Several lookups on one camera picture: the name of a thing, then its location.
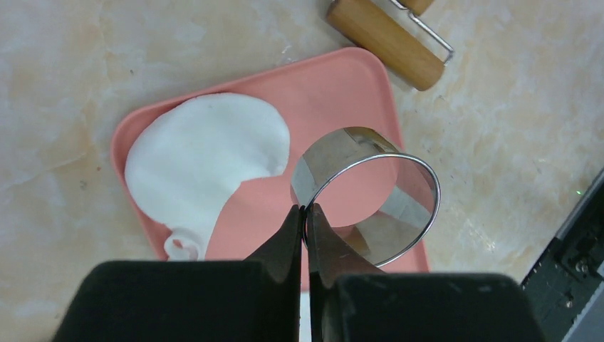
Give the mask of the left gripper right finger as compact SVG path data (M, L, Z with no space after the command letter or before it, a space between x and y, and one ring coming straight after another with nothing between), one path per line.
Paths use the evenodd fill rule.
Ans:
M321 207L306 215L313 341L543 341L502 274L388 274L346 244Z

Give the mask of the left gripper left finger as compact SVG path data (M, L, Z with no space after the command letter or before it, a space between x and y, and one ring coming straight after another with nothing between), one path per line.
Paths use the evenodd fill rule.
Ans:
M107 261L55 341L297 341L302 210L241 261Z

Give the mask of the white dough ball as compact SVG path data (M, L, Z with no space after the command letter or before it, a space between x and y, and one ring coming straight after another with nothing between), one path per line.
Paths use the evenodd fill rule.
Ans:
M127 154L137 207L170 229L172 261L205 258L219 215L243 182L285 172L290 131L277 109L238 93L202 95L160 115Z

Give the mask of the wooden rolling pin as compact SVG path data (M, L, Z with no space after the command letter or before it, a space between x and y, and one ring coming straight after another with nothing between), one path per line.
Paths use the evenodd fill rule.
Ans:
M376 55L387 67L419 91L430 89L454 58L454 48L420 17L431 1L393 1L397 9L447 51L438 58L373 1L332 1L326 21L357 46Z

